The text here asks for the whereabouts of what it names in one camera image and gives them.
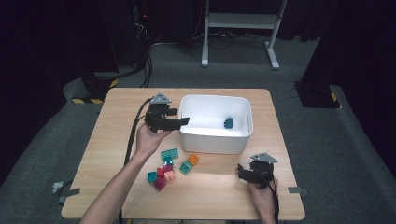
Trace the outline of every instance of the white metal stand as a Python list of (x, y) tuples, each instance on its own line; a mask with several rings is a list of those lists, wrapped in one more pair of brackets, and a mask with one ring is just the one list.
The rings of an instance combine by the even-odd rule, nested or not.
[(204, 44), (202, 48), (202, 67), (209, 66), (209, 49), (208, 49), (208, 30), (209, 27), (224, 27), (224, 28), (247, 28), (247, 29), (268, 29), (273, 30), (270, 42), (265, 42), (265, 49), (271, 61), (274, 70), (279, 69), (274, 53), (274, 44), (276, 40), (277, 31), (282, 22), (283, 12), (285, 11), (288, 0), (281, 0), (280, 9), (276, 15), (263, 14), (235, 14), (235, 13), (210, 13), (209, 0), (206, 0), (205, 8), (205, 33)]

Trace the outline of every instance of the dark blue object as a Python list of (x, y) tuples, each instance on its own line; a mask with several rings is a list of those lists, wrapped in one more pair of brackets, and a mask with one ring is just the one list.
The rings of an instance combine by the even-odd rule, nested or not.
[(231, 129), (233, 127), (233, 119), (229, 118), (224, 121), (224, 128)]

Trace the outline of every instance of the forearm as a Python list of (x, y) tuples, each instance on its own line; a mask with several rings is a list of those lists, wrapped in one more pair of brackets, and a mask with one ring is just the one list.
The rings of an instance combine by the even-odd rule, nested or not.
[(275, 224), (275, 218), (273, 212), (260, 211), (259, 215), (262, 224)]
[(91, 204), (81, 223), (112, 223), (148, 158), (147, 155), (133, 155)]

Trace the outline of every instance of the human hand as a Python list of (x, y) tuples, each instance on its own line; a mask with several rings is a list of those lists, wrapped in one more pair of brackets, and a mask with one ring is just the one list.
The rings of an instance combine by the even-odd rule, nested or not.
[[(274, 216), (274, 195), (270, 188), (259, 189), (259, 185), (248, 182), (250, 187), (251, 198), (254, 206), (260, 215), (262, 224), (275, 223)], [(277, 192), (277, 179), (269, 183), (271, 188)]]
[(149, 129), (149, 126), (145, 122), (137, 130), (136, 150), (134, 154), (141, 154), (146, 158), (150, 157), (157, 150), (161, 141), (170, 133), (171, 131), (154, 133)]

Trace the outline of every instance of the gray carpet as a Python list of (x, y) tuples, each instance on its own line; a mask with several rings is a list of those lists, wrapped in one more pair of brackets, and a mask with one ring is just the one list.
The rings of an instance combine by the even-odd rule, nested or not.
[[(211, 41), (217, 48), (227, 43)], [(364, 134), (340, 87), (331, 86), (340, 109), (303, 108), (293, 82), (301, 80), (317, 42), (277, 40), (280, 70), (273, 71), (262, 42), (209, 49), (151, 48), (150, 87), (263, 88), (273, 97), (306, 216), (296, 223), (395, 223), (396, 181)], [(139, 87), (143, 71), (118, 87)], [(0, 188), (0, 223), (78, 223), (61, 216), (52, 185), (72, 180), (101, 105), (75, 105), (79, 80), (64, 87), (68, 102), (37, 134)]]

